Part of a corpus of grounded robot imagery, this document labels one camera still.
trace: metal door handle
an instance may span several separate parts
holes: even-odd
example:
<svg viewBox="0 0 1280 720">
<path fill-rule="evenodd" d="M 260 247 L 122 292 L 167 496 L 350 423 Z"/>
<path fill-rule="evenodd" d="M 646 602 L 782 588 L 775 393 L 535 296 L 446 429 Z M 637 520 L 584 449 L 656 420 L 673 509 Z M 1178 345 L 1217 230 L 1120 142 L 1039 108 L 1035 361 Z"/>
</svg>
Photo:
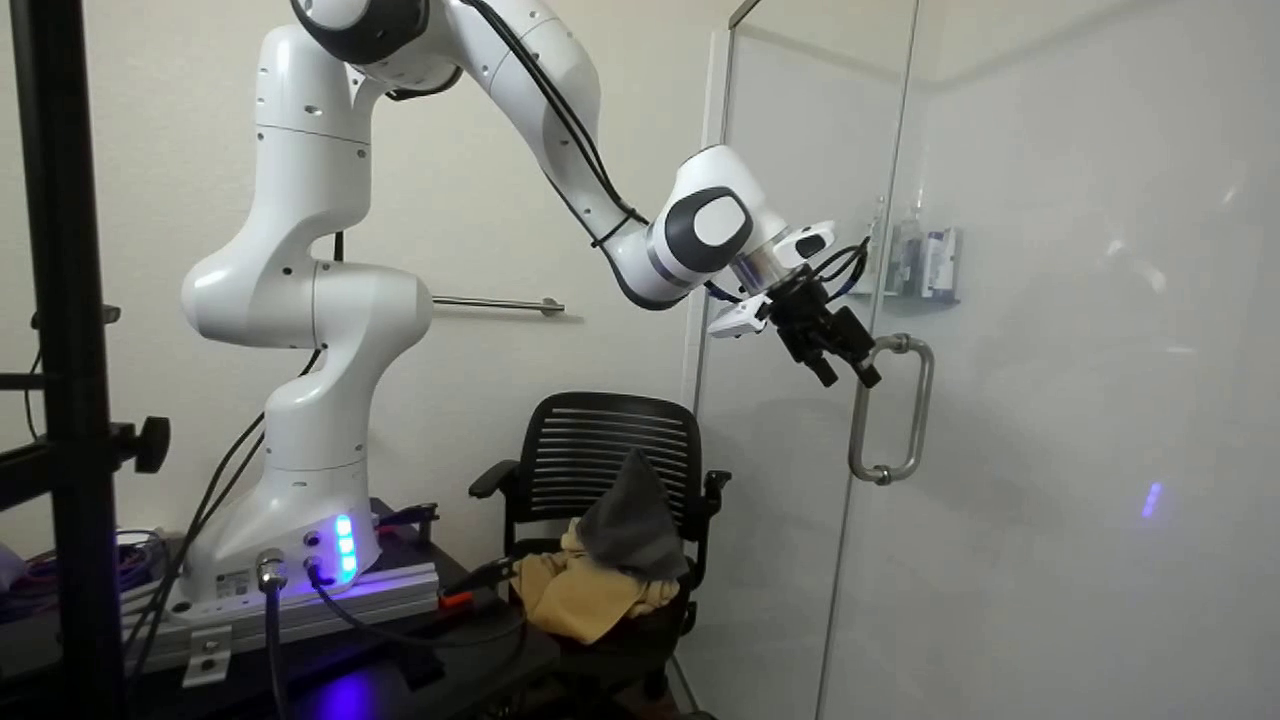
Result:
<svg viewBox="0 0 1280 720">
<path fill-rule="evenodd" d="M 873 393 L 861 390 L 858 404 L 853 404 L 853 431 L 849 431 L 849 474 L 868 480 L 868 486 L 897 486 L 916 476 L 920 461 L 924 461 L 924 435 L 928 435 L 928 401 L 934 401 L 934 368 L 938 357 L 924 340 L 902 331 L 902 335 L 881 335 L 873 357 L 881 354 L 897 354 L 897 357 L 920 357 L 920 382 L 916 382 L 916 410 L 913 410 L 913 445 L 902 470 L 892 464 L 868 464 L 863 445 L 868 445 L 868 417 L 873 417 Z"/>
</svg>

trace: glass door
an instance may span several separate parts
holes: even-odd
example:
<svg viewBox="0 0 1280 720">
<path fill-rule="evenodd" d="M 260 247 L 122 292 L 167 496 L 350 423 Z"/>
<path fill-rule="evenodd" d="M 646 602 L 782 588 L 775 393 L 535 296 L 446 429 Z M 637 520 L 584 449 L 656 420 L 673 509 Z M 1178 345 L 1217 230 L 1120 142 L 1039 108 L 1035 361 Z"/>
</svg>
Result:
<svg viewBox="0 0 1280 720">
<path fill-rule="evenodd" d="M 794 226 L 835 220 L 835 247 L 876 238 L 890 214 L 913 10 L 765 0 L 736 31 L 729 145 Z M 873 296 L 845 302 L 873 322 Z M 718 715 L 782 720 L 822 708 L 853 396 L 849 368 L 835 390 L 822 390 L 774 331 L 703 349 L 707 464 L 736 480 L 681 659 Z"/>
<path fill-rule="evenodd" d="M 825 715 L 1270 720 L 1280 4 L 920 10 L 897 226 L 959 306 L 883 296 L 928 456 L 853 488 Z"/>
</svg>

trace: wall-mounted device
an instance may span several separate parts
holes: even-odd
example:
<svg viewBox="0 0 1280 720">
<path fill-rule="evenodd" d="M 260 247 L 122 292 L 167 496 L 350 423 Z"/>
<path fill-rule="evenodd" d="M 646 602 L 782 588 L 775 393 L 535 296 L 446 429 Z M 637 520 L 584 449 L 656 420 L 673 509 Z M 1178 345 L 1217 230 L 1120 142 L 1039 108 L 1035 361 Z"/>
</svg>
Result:
<svg viewBox="0 0 1280 720">
<path fill-rule="evenodd" d="M 928 230 L 908 218 L 892 226 L 892 247 L 883 266 L 883 302 L 913 306 L 959 306 L 959 230 Z M 876 272 L 853 287 L 853 296 L 873 296 Z"/>
</svg>

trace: white robotic arm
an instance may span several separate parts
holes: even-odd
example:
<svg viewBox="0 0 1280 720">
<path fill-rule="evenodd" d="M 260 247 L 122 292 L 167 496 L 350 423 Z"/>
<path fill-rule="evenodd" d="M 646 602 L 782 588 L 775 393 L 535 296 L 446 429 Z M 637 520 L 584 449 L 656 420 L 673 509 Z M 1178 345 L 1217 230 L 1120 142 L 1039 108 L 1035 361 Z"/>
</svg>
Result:
<svg viewBox="0 0 1280 720">
<path fill-rule="evenodd" d="M 794 357 L 835 382 L 825 354 L 863 382 L 873 335 L 830 312 L 809 257 L 830 230 L 790 234 L 732 149 L 676 174 L 648 226 L 595 152 L 595 68 L 541 0 L 292 0 L 270 31 L 257 85 L 257 202 L 232 245 L 185 284 L 188 322 L 230 345 L 329 349 L 315 377 L 270 401 L 270 464 L 192 553 L 206 602 L 253 588 L 266 548 L 354 585 L 376 561 L 370 525 L 370 410 L 386 368 L 427 331 L 423 284 L 397 267 L 323 266 L 322 238 L 370 214 L 370 116 L 379 95 L 433 95 L 470 73 L 535 152 L 550 184 L 609 257 L 620 292 L 673 307 L 732 267 L 745 306 L 718 331 L 774 322 Z"/>
</svg>

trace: cable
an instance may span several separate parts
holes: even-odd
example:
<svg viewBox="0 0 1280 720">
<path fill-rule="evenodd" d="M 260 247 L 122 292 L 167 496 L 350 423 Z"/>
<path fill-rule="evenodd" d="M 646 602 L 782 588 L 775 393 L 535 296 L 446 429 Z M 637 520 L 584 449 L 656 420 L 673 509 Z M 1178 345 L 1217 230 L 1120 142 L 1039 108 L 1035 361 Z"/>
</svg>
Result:
<svg viewBox="0 0 1280 720">
<path fill-rule="evenodd" d="M 31 442 L 41 442 L 36 411 L 31 411 L 31 385 L 36 385 L 36 377 L 41 377 L 41 366 L 44 366 L 44 354 L 36 354 L 36 361 L 31 361 L 31 368 L 30 368 L 30 390 L 25 390 L 25 417 L 30 417 Z"/>
<path fill-rule="evenodd" d="M 350 630 L 363 633 L 363 636 L 376 636 L 386 643 L 400 643 L 400 649 L 480 649 L 480 643 L 493 643 L 493 639 L 504 639 L 504 636 L 524 636 L 524 621 L 502 630 L 502 633 L 484 633 L 484 636 L 473 636 L 473 639 L 414 639 L 414 636 L 391 636 L 391 633 L 379 633 L 374 624 L 363 624 L 360 615 L 354 615 L 343 604 L 335 604 L 322 582 L 322 568 L 312 565 L 310 568 L 310 582 L 312 582 L 312 592 L 322 598 L 322 604 L 342 615 Z"/>
<path fill-rule="evenodd" d="M 560 116 L 568 142 L 582 149 L 584 164 L 593 168 L 593 176 L 602 182 L 602 190 L 609 191 L 609 202 L 648 226 L 613 184 L 603 160 L 602 160 L 602 149 L 593 142 L 593 133 L 584 128 L 584 120 L 577 116 L 577 108 L 566 100 L 566 92 L 550 79 L 550 73 L 541 68 L 541 62 L 524 48 L 524 42 L 511 31 L 511 24 L 493 11 L 484 0 L 466 0 L 470 10 L 475 10 L 487 27 L 509 44 L 509 53 L 521 62 L 521 68 L 528 73 L 528 79 L 544 92 L 550 108 Z"/>
<path fill-rule="evenodd" d="M 707 296 L 718 296 L 720 306 L 741 306 L 741 296 L 729 292 L 729 287 L 720 287 L 718 280 L 707 280 L 703 287 L 707 287 Z"/>
<path fill-rule="evenodd" d="M 310 357 L 310 366 L 300 368 L 300 377 L 310 377 L 315 366 L 322 366 L 323 349 L 315 349 Z M 158 643 L 158 633 L 162 633 L 162 621 L 166 621 L 166 604 L 167 604 L 167 592 L 192 553 L 192 545 L 202 540 L 202 532 L 207 529 L 207 520 L 226 509 L 226 502 L 235 493 L 243 470 L 253 464 L 253 456 L 266 449 L 266 435 L 257 435 L 257 445 L 247 449 L 247 456 L 235 464 L 232 480 L 219 488 L 219 476 L 226 470 L 235 461 L 235 452 L 247 445 L 247 435 L 266 423 L 266 411 L 257 411 L 257 420 L 235 435 L 235 445 L 219 456 L 213 480 L 206 486 L 206 496 L 188 520 L 188 532 L 185 532 L 185 548 L 172 557 L 172 565 L 166 568 L 166 582 L 162 588 L 151 592 L 147 608 L 139 612 L 139 621 L 132 624 L 129 639 L 123 639 L 123 652 L 135 643 L 135 636 L 147 630 L 143 636 L 143 649 L 132 663 L 132 675 L 139 675 L 147 667 L 147 658 L 151 658 L 151 643 Z"/>
<path fill-rule="evenodd" d="M 279 658 L 279 588 L 270 585 L 266 598 L 270 598 L 266 643 L 270 643 L 274 701 L 278 701 L 278 720 L 289 720 L 289 688 L 286 688 L 286 658 Z"/>
<path fill-rule="evenodd" d="M 845 296 L 845 292 L 853 292 L 853 287 L 863 280 L 863 272 L 868 272 L 868 247 L 873 247 L 873 238 L 863 238 L 861 245 L 849 245 L 849 247 L 833 252 L 825 266 L 818 266 L 818 277 L 822 277 L 825 284 L 833 284 L 833 280 L 839 280 L 839 277 L 849 272 L 849 280 L 845 280 L 835 292 L 830 292 L 830 296 Z"/>
</svg>

